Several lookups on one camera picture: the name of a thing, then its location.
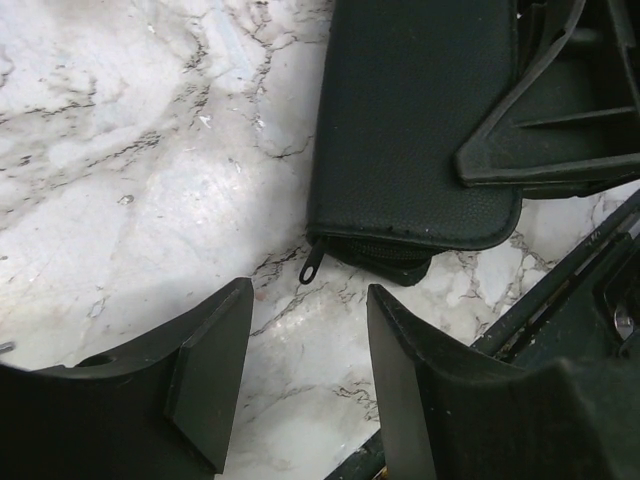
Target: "black leatherette case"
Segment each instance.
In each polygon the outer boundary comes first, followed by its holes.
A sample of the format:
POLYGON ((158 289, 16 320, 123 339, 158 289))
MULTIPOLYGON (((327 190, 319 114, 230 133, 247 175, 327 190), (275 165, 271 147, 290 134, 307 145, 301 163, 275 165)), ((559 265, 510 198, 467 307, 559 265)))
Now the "black leatherette case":
POLYGON ((514 0, 337 0, 303 283, 326 252, 412 285, 433 255, 513 232, 521 193, 464 187, 453 156, 512 85, 516 44, 514 0))

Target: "black plastic bracket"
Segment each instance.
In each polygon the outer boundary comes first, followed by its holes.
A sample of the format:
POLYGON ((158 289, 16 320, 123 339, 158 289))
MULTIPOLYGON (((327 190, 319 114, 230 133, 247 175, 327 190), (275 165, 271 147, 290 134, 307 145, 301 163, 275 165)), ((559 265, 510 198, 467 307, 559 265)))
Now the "black plastic bracket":
POLYGON ((372 286, 390 478, 640 478, 639 260, 640 192, 472 347, 372 286))
POLYGON ((640 178, 638 2, 521 4, 521 78, 457 152, 463 183, 557 198, 640 178))
POLYGON ((222 473, 251 328, 236 279, 74 368, 0 365, 5 480, 204 480, 222 473))

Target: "white marble surface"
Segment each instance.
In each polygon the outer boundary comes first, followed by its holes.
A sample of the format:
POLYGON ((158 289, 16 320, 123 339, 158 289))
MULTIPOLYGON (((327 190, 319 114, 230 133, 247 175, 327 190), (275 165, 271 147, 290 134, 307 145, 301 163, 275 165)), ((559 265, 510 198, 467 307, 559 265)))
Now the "white marble surface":
MULTIPOLYGON (((225 480, 321 480, 378 428, 378 279, 297 281, 331 4, 0 2, 2 360, 73 365, 251 275, 225 480)), ((510 241, 391 290, 470 343, 639 186, 527 202, 510 241)))

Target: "zipper pull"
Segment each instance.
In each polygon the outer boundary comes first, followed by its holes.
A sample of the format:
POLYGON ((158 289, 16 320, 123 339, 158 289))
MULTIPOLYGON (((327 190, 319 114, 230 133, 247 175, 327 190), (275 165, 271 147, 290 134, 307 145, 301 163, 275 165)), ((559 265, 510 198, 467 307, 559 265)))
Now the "zipper pull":
POLYGON ((320 237, 315 245, 311 248, 309 258, 304 263, 302 271, 300 272, 300 283, 303 285, 309 285, 316 278, 322 259, 324 258, 324 237, 320 237))

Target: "gray marble veining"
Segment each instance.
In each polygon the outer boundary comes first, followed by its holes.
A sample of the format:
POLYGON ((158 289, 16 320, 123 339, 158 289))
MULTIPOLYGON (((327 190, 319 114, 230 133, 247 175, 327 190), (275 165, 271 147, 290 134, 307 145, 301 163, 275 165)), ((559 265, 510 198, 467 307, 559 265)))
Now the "gray marble veining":
MULTIPOLYGON (((223 478, 323 479, 378 428, 379 280, 298 283, 330 0, 0 3, 0 343, 73 365, 241 275, 255 314, 223 478)), ((471 343, 639 187, 527 202, 391 291, 471 343)))

